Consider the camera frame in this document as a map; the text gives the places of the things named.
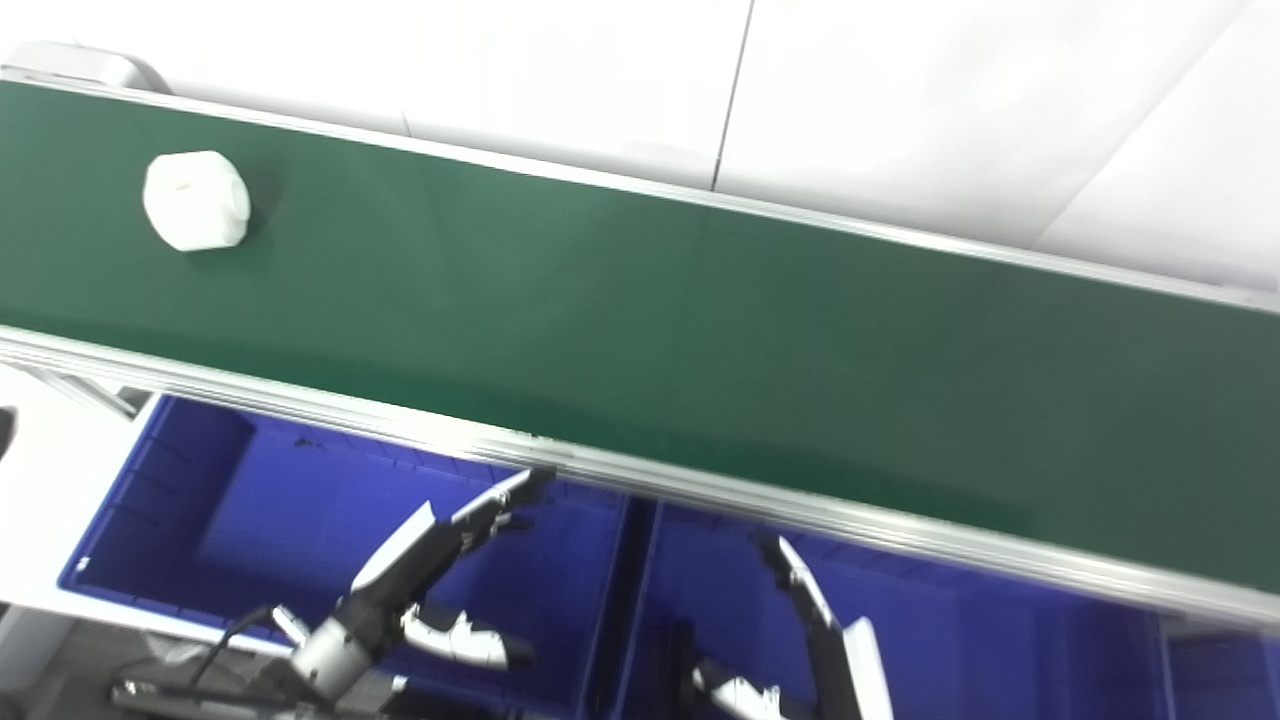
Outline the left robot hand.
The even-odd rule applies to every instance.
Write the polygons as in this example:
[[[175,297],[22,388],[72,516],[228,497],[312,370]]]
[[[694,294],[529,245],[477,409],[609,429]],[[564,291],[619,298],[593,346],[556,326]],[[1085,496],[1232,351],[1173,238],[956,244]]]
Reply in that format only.
[[[530,468],[489,487],[445,518],[424,503],[366,561],[334,616],[374,660],[401,643],[456,664],[495,670],[532,665],[534,647],[493,626],[474,623],[463,610],[425,600],[465,555],[506,528],[526,529],[518,506],[536,503],[556,479],[552,468]]]

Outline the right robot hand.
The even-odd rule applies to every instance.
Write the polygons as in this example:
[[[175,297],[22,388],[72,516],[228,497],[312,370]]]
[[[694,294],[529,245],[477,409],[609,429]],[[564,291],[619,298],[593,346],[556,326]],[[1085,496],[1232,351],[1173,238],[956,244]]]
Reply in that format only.
[[[778,685],[756,685],[727,671],[698,648],[692,626],[684,623],[676,626],[672,644],[675,717],[694,719],[707,705],[733,719],[893,717],[870,619],[841,625],[812,569],[785,537],[759,530],[753,542],[803,624],[815,701],[805,705]]]

